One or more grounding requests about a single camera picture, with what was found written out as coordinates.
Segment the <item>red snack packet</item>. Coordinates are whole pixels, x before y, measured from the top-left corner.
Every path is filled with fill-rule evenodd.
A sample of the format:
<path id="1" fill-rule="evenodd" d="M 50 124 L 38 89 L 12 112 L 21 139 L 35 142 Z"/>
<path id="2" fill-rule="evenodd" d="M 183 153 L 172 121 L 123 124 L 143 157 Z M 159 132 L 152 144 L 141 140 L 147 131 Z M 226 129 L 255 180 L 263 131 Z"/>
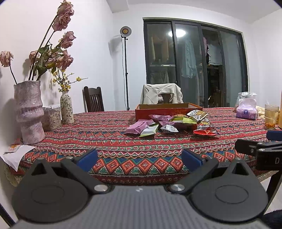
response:
<path id="1" fill-rule="evenodd" d="M 199 125 L 197 129 L 193 131 L 193 133 L 195 135 L 206 136 L 206 137 L 215 137 L 219 135 L 217 130 L 213 126 L 210 126 L 210 125 L 204 125 L 204 126 Z"/>

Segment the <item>long green snack bar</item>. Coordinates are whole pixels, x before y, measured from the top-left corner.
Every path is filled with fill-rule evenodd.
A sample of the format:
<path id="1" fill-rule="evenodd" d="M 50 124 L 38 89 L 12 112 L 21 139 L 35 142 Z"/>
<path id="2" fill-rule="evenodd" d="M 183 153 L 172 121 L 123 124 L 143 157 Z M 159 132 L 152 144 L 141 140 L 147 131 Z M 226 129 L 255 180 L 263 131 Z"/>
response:
<path id="1" fill-rule="evenodd" d="M 172 119 L 172 122 L 174 123 L 182 123 L 185 125 L 196 125 L 197 122 L 193 119 L 187 118 L 187 117 L 175 117 Z"/>

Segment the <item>white orange cracker packet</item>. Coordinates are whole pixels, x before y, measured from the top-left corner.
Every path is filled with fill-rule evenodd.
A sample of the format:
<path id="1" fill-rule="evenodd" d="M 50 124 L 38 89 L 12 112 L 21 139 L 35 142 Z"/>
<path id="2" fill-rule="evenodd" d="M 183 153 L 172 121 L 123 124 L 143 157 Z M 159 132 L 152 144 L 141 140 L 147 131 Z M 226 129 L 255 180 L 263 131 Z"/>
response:
<path id="1" fill-rule="evenodd" d="M 175 134 L 179 132 L 177 128 L 172 125 L 164 125 L 161 127 L 161 130 L 166 134 Z"/>

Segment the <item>pink snack pack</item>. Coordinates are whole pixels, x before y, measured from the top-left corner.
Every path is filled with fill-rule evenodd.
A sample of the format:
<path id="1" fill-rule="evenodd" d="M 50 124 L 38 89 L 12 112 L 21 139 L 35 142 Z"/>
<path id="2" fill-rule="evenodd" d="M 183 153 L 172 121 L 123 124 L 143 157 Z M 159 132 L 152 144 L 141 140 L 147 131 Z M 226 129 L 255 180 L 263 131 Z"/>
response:
<path id="1" fill-rule="evenodd" d="M 149 117 L 155 122 L 160 122 L 160 121 L 169 122 L 170 120 L 173 119 L 173 117 L 170 115 L 149 115 Z"/>
<path id="2" fill-rule="evenodd" d="M 125 133 L 126 134 L 134 134 L 138 135 L 140 134 L 144 129 L 146 129 L 148 126 L 155 124 L 155 122 L 152 119 L 146 120 L 146 119 L 140 119 L 134 124 L 130 125 Z"/>

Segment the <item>green white protein bar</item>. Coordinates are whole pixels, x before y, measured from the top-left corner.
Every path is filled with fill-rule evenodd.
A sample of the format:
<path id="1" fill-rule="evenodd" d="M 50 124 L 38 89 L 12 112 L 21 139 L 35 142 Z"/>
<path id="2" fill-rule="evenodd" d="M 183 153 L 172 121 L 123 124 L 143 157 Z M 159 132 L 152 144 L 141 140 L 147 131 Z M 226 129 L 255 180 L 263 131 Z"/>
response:
<path id="1" fill-rule="evenodd" d="M 158 130 L 159 125 L 158 124 L 152 124 L 146 127 L 140 134 L 140 137 L 148 137 L 151 135 L 155 135 Z"/>

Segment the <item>orange cardboard snack box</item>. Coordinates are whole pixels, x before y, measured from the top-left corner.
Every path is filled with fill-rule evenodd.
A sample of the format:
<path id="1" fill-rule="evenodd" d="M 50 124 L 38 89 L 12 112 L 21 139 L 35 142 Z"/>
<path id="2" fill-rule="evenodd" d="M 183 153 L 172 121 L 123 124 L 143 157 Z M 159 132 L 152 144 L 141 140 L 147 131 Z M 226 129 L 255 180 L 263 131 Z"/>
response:
<path id="1" fill-rule="evenodd" d="M 139 104 L 135 109 L 135 119 L 149 119 L 149 115 L 187 114 L 192 110 L 203 110 L 202 107 L 192 103 L 180 104 Z"/>

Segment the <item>silver cracker packet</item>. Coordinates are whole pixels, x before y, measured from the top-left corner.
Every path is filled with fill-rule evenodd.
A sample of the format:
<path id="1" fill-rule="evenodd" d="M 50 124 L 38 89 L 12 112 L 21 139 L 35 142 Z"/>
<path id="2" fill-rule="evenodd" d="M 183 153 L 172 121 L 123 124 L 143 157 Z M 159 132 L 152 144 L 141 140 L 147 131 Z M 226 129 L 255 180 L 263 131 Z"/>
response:
<path id="1" fill-rule="evenodd" d="M 189 113 L 187 113 L 187 116 L 192 119 L 195 122 L 201 122 L 203 121 L 207 116 L 208 113 L 201 111 L 201 110 L 192 110 Z"/>

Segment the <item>glass cup with tea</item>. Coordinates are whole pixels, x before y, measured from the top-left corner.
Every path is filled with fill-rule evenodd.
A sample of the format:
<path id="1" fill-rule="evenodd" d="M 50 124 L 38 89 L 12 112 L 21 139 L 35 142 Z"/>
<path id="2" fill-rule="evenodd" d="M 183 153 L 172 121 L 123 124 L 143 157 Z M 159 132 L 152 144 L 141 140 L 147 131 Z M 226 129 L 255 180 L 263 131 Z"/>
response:
<path id="1" fill-rule="evenodd" d="M 273 129 L 276 126 L 279 107 L 266 104 L 265 105 L 265 127 L 267 129 Z"/>

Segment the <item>purple tissue pack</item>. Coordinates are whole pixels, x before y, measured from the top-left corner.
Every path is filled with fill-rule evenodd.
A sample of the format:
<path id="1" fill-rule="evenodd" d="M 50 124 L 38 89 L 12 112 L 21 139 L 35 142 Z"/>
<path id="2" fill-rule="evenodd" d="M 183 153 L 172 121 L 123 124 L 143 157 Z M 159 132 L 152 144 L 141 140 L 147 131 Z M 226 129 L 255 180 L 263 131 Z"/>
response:
<path id="1" fill-rule="evenodd" d="M 256 120 L 257 118 L 257 101 L 252 98 L 239 99 L 238 107 L 236 108 L 236 117 L 248 120 Z"/>

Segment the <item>clear plastic bag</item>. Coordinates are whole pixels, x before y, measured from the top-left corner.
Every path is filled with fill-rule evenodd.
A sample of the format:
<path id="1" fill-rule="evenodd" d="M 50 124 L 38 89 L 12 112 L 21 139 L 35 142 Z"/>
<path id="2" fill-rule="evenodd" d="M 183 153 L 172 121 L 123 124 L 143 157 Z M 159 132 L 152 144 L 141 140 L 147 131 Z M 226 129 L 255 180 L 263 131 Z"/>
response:
<path id="1" fill-rule="evenodd" d="M 245 98 L 256 99 L 256 97 L 257 97 L 257 93 L 255 93 L 255 92 L 239 92 L 235 106 L 234 106 L 234 109 L 233 109 L 232 112 L 235 113 L 237 111 L 240 99 L 245 99 Z"/>

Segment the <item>clear storage jar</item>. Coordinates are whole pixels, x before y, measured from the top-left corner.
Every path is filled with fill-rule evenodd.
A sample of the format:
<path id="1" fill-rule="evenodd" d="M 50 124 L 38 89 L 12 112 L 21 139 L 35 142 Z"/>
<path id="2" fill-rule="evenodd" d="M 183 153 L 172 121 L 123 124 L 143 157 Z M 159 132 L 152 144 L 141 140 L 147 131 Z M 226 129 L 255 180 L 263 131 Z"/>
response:
<path id="1" fill-rule="evenodd" d="M 43 111 L 41 122 L 45 132 L 54 131 L 62 126 L 60 104 L 44 106 Z"/>

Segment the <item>patterned red tablecloth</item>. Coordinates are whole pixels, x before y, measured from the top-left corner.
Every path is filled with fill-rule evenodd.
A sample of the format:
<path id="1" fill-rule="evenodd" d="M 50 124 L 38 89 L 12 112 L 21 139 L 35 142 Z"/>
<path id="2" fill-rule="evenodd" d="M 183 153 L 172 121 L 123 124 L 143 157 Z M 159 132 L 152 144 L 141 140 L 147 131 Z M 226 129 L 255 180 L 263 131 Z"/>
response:
<path id="1" fill-rule="evenodd" d="M 153 137 L 125 134 L 135 122 L 133 111 L 80 113 L 71 125 L 46 132 L 45 138 L 24 155 L 18 170 L 4 165 L 7 179 L 17 186 L 34 160 L 39 157 L 58 162 L 67 156 L 80 156 L 94 148 L 97 163 L 90 174 L 108 184 L 152 185 L 177 181 L 188 173 L 181 160 L 189 148 L 202 157 L 221 162 L 243 158 L 253 168 L 252 156 L 238 153 L 234 144 L 240 138 L 266 140 L 263 120 L 239 119 L 231 108 L 207 108 L 208 120 L 218 132 L 216 137 L 199 137 L 189 131 L 175 135 L 158 131 Z"/>

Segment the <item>small floral ceramic vase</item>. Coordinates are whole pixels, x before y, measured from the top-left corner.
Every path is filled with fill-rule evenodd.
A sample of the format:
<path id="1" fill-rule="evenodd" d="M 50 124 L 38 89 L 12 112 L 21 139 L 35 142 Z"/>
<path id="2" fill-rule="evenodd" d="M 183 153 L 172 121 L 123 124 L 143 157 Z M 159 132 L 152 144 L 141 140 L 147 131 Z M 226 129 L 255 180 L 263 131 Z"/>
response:
<path id="1" fill-rule="evenodd" d="M 60 97 L 60 107 L 61 107 L 61 116 L 63 124 L 72 124 L 74 123 L 72 99 L 68 94 L 68 91 L 62 91 Z"/>

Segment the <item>dark wooden chair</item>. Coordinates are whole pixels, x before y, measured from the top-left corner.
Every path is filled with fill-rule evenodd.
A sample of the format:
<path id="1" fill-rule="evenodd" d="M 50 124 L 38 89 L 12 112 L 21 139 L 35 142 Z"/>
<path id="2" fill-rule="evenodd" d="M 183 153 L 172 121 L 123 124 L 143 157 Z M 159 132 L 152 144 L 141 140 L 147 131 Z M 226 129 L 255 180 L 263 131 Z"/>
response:
<path id="1" fill-rule="evenodd" d="M 84 96 L 87 106 L 87 112 L 104 112 L 101 87 L 84 87 Z"/>

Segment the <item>dried pink rose bouquet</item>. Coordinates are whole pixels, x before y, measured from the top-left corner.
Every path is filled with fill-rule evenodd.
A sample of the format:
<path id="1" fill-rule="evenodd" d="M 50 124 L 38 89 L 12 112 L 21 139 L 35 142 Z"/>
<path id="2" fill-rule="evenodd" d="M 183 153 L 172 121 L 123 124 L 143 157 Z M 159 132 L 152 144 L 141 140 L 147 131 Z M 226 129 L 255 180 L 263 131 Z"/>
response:
<path id="1" fill-rule="evenodd" d="M 50 40 L 55 32 L 66 30 L 71 17 L 74 15 L 74 6 L 69 1 L 62 1 L 57 8 L 57 13 L 49 25 L 39 48 L 31 51 L 29 54 L 29 75 L 28 81 L 39 81 L 41 76 L 48 70 L 54 75 L 54 82 L 57 81 L 60 73 L 63 74 L 63 79 L 68 76 L 65 74 L 66 69 L 72 64 L 73 57 L 68 53 L 67 49 L 73 45 L 76 39 L 74 32 L 65 32 L 62 38 L 54 46 Z"/>

